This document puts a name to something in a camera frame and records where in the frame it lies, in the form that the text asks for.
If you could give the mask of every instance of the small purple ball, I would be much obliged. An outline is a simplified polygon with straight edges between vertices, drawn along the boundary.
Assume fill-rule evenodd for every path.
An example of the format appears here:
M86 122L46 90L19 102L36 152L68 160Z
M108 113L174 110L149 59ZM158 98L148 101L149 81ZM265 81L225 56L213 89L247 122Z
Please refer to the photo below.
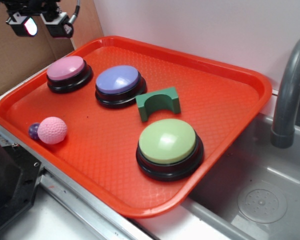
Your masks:
M28 133L30 138L32 138L33 140L39 140L38 137L38 128L39 128L40 123L36 122L31 124L31 126L29 127Z

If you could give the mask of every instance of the red plastic tray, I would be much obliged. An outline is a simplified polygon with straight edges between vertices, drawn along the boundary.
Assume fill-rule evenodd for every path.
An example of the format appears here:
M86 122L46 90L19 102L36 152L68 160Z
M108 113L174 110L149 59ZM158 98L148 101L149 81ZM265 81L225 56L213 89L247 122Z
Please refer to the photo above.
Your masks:
M72 93L52 93L43 71L0 101L0 124L130 218L153 217L181 203L272 94L268 79L257 72L123 37L96 39L70 55L83 57L92 67L88 85ZM137 68L148 93L175 87L181 113L161 110L141 122L136 104L123 109L100 106L95 80L117 65ZM65 140L55 145L32 140L29 126L51 116L66 122ZM188 122L205 151L196 172L174 182L146 177L136 161L143 129L166 118Z

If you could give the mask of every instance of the sink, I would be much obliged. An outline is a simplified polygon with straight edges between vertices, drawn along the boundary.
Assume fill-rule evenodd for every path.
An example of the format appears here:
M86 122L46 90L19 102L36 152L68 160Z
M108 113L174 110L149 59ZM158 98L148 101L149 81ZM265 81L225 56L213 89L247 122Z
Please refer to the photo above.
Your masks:
M300 240L300 127L293 146L280 149L270 142L271 125L272 118L259 114L184 207L240 236L235 239Z

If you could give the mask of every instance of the green arch block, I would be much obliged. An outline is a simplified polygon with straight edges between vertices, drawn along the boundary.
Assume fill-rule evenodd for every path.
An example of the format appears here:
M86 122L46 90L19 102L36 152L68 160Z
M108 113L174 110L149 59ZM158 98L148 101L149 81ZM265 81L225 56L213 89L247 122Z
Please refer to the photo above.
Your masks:
M142 122L159 110L170 110L174 114L181 113L179 96L175 87L141 94L135 97Z

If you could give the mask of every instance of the drain strainer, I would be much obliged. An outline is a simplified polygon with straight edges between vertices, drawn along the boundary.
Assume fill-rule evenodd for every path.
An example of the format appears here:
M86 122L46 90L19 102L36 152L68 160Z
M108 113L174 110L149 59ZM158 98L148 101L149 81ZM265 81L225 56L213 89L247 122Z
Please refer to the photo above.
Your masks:
M249 185L240 192L238 206L248 219L260 224L269 224L285 215L287 200L280 189L261 182Z

